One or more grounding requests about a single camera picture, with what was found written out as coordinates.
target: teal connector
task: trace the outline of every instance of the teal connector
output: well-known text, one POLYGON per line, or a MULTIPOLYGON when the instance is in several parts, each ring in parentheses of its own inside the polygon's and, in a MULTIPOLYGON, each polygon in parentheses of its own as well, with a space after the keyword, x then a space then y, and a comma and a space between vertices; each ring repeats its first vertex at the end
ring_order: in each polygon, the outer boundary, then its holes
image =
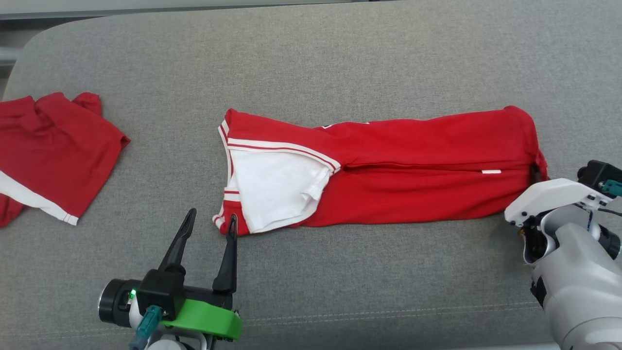
POLYGON ((614 196, 622 196, 622 183, 614 180, 607 180, 603 185, 603 192, 614 196))
POLYGON ((129 350, 144 350, 147 347, 149 337, 162 321, 162 309, 159 306, 151 305, 142 317, 141 322, 136 328, 136 335, 129 343, 129 350))

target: white trim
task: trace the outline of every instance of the white trim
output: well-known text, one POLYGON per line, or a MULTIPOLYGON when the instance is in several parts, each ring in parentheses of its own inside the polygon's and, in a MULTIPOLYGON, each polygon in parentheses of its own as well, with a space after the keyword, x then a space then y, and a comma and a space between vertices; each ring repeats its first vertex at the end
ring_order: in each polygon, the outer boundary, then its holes
POLYGON ((58 220, 68 222, 74 226, 78 223, 78 217, 70 215, 56 203, 32 192, 30 189, 15 181, 2 171, 0 171, 0 193, 5 194, 26 206, 40 208, 58 220))
POLYGON ((239 202, 239 193, 225 193, 224 201, 239 202))
POLYGON ((229 125, 227 124, 227 121, 223 120, 223 122, 220 123, 220 125, 223 126, 223 129, 225 130, 225 134, 229 135, 229 125))
MULTIPOLYGON (((338 161, 334 160, 333 158, 327 156, 326 154, 320 153, 314 149, 305 147, 305 146, 301 146, 299 144, 295 144, 295 143, 288 143, 288 142, 273 142, 273 141, 255 141, 255 140, 241 140, 241 139, 236 139, 236 138, 229 138, 228 139, 228 143, 229 144, 237 144, 240 146, 254 146, 254 147, 266 147, 266 148, 293 148, 293 149, 298 149, 299 151, 303 151, 303 153, 310 153, 318 158, 321 158, 322 160, 330 163, 332 165, 333 168, 335 169, 339 169, 341 168, 341 164, 339 164, 338 161)), ((266 149, 258 149, 258 151, 267 151, 266 149)), ((283 149, 276 149, 274 151, 280 151, 283 152, 283 149)))
POLYGON ((331 127, 331 126, 333 126, 333 125, 337 125, 337 124, 344 124, 344 123, 369 124, 369 122, 368 122, 368 121, 366 121, 366 122, 364 122, 364 123, 361 123, 361 122, 358 122, 358 121, 351 121, 351 120, 350 120, 350 121, 342 121, 342 122, 340 122, 340 123, 335 123, 335 124, 330 124, 330 125, 324 125, 322 128, 323 128, 323 129, 328 129, 328 128, 330 128, 330 127, 331 127))
MULTIPOLYGON (((225 128, 225 131, 228 133, 229 128, 228 127, 225 128)), ((223 146, 225 147, 225 156, 227 157, 227 185, 228 185, 229 181, 231 181, 231 153, 229 152, 229 149, 227 148, 227 141, 225 138, 225 134, 223 134, 223 130, 220 127, 218 127, 218 134, 220 134, 220 139, 223 140, 223 146)))
POLYGON ((216 215, 214 215, 213 217, 211 217, 211 220, 214 222, 214 224, 216 223, 216 219, 219 217, 223 217, 223 214, 225 213, 225 205, 224 203, 220 204, 220 212, 216 215))
POLYGON ((324 161, 322 158, 314 157, 314 156, 312 156, 312 155, 310 155, 308 153, 301 152, 301 151, 296 151, 294 149, 267 149, 267 148, 259 149, 259 148, 246 148, 246 147, 240 147, 240 146, 229 146, 229 149, 234 149, 236 151, 263 152, 263 153, 279 153, 279 152, 295 153, 295 154, 300 154, 301 156, 309 157, 309 158, 313 159, 314 161, 318 161, 318 162, 322 163, 328 169, 331 169, 331 173, 336 173, 337 171, 339 171, 339 167, 337 167, 333 171, 332 170, 333 167, 331 166, 331 164, 326 162, 326 161, 324 161))
POLYGON ((222 227, 222 225, 225 223, 225 220, 221 217, 216 218, 216 220, 214 220, 214 224, 216 224, 216 227, 220 230, 220 227, 222 227))

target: gray fabric surface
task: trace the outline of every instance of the gray fabric surface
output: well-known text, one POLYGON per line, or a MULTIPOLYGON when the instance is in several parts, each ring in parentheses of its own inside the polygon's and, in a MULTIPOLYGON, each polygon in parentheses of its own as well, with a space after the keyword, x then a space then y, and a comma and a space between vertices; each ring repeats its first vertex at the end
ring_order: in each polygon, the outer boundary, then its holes
MULTIPOLYGON (((4 99, 98 93, 132 143, 77 227, 31 209, 0 230, 0 348, 124 349, 129 330, 99 322, 97 297, 156 266, 191 207, 187 284, 211 285, 227 108, 317 126, 516 105, 552 177, 589 159, 621 166, 621 32, 614 0, 419 0, 140 14, 39 34, 4 99)), ((501 215, 244 237, 243 338, 219 347, 550 341, 521 251, 501 215)))

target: folded red shirt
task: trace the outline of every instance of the folded red shirt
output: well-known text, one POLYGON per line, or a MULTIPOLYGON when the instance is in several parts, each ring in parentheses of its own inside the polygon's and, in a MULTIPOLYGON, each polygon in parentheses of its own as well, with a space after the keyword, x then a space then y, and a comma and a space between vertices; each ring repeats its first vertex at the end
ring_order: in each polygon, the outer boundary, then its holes
POLYGON ((473 219, 547 178, 534 122, 515 106, 318 128, 229 110, 218 130, 228 160, 213 217, 221 233, 231 214, 240 235, 473 219))
POLYGON ((0 102, 0 227, 24 206, 76 225, 129 141, 94 93, 0 102))

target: robotic arm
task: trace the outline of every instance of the robotic arm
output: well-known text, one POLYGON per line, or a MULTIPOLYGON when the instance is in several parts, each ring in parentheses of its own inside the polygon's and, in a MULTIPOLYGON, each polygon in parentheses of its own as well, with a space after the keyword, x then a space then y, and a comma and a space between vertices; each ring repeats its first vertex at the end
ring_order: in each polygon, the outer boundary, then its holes
POLYGON ((521 228, 531 291, 561 349, 622 349, 620 238, 594 216, 612 212, 603 207, 622 195, 622 170, 590 161, 578 177, 533 184, 505 219, 521 228))
POLYGON ((196 215, 190 209, 158 269, 142 280, 111 280, 101 292, 100 320, 136 330, 130 350, 213 350, 217 340, 239 339, 242 321, 231 310, 237 286, 237 217, 231 216, 220 271, 207 289, 183 285, 183 250, 196 215))

